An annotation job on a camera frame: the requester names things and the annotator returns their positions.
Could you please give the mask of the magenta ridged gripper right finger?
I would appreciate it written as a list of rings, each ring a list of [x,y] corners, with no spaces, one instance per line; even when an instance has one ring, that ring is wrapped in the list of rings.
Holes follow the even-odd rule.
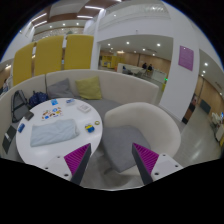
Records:
[[[137,143],[132,144],[132,154],[139,170],[144,185],[153,182],[152,170],[158,160],[159,155],[152,150]]]

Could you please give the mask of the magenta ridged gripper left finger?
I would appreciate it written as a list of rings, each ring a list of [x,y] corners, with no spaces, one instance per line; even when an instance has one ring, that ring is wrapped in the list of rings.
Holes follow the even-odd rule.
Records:
[[[91,144],[88,143],[64,157],[64,160],[72,174],[72,183],[75,183],[76,185],[81,183],[90,155]]]

